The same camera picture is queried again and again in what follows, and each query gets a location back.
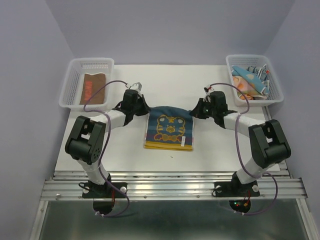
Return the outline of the blue yellow tiger towel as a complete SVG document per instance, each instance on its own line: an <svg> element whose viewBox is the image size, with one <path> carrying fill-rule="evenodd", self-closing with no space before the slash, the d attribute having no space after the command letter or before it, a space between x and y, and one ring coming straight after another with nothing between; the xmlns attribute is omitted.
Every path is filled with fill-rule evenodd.
<svg viewBox="0 0 320 240"><path fill-rule="evenodd" d="M190 152L193 141L194 121L188 110L172 106L150 109L144 148Z"/></svg>

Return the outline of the brown orange towel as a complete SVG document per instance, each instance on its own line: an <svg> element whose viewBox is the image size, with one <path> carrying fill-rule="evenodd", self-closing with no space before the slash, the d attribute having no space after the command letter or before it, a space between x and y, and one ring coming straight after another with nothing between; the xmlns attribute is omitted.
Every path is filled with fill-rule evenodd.
<svg viewBox="0 0 320 240"><path fill-rule="evenodd" d="M84 74L84 80L82 85L82 93L80 104L84 105L89 101L89 105L101 105L105 102L105 84L107 78L104 73L97 74Z"/></svg>

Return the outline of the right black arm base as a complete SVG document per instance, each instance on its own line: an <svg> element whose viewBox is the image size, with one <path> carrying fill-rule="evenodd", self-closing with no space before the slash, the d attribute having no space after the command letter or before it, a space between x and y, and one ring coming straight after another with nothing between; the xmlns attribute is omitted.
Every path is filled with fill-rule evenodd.
<svg viewBox="0 0 320 240"><path fill-rule="evenodd" d="M215 181L213 186L212 196L216 198L244 198L260 196L260 189L256 180L242 184L236 174L232 175L231 180Z"/></svg>

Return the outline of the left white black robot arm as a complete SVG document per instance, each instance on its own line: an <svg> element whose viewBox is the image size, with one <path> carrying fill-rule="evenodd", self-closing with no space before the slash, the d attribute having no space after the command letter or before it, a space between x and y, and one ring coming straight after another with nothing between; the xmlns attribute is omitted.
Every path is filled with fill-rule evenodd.
<svg viewBox="0 0 320 240"><path fill-rule="evenodd" d="M110 174L102 164L111 131L128 125L135 116L144 116L149 112L144 95L137 89L127 89L122 101L112 110L102 111L91 118L83 115L76 118L65 144L65 152L81 165L100 197L111 193Z"/></svg>

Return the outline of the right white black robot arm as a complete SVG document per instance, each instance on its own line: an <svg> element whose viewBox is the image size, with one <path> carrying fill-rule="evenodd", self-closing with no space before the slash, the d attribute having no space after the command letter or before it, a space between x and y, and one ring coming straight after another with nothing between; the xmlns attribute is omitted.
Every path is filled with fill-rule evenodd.
<svg viewBox="0 0 320 240"><path fill-rule="evenodd" d="M248 184L260 178L273 165L291 156L290 145L279 121L257 120L228 109L226 96L222 91L213 91L205 98L200 98L190 115L204 120L212 118L221 128L234 130L241 165L230 182L231 192L235 195L242 195L248 190ZM241 159L238 134L249 138L251 158L246 164Z"/></svg>

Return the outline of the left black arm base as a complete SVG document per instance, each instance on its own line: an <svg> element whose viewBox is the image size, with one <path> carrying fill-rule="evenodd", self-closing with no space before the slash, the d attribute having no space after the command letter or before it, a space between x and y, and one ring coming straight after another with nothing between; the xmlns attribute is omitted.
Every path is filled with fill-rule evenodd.
<svg viewBox="0 0 320 240"><path fill-rule="evenodd" d="M114 182L113 186L117 188L115 190L107 183L98 185L88 180L87 182L80 182L78 186L82 189L82 198L84 199L125 199L121 188L127 188L128 184L126 182Z"/></svg>

